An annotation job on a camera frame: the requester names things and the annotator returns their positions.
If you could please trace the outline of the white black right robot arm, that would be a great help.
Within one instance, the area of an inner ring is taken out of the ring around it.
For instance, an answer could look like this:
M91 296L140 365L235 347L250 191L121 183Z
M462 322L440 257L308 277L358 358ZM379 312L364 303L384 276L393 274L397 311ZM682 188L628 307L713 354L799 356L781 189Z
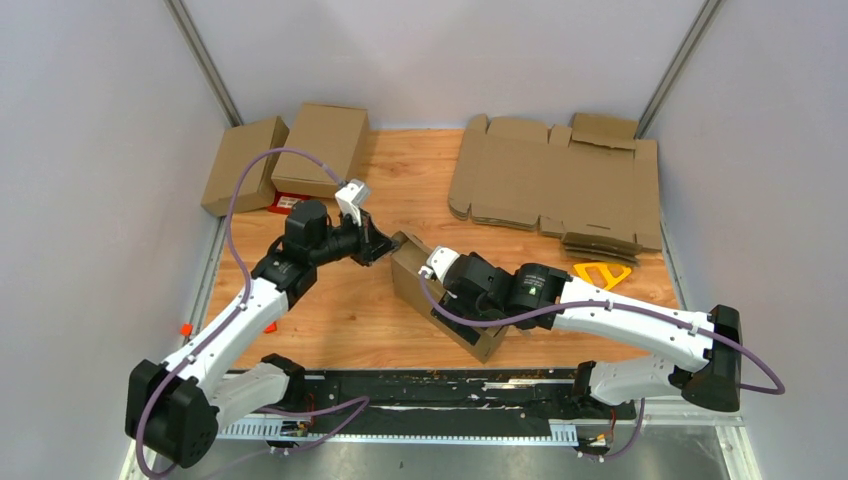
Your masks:
M421 275L445 293L433 314L468 326L514 325L588 333L647 351L635 360L583 362L571 403L584 417L630 400L679 394L698 407L740 408L739 312L717 305L692 312L653 305L596 287L564 270L525 263L514 272L476 253L440 247Z

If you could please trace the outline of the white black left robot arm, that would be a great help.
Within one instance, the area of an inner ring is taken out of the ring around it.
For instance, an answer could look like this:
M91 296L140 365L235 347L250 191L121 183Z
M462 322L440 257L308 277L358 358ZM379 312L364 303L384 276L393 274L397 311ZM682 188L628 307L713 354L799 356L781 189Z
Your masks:
M225 310L193 340L159 363L143 360L131 371L125 432L175 465L189 468L218 433L268 405L283 413L306 400L303 370L278 354L253 369L225 375L248 346L287 314L316 283L319 267L351 259L369 267L398 248L365 210L331 222L319 200L298 202L283 234L249 274Z

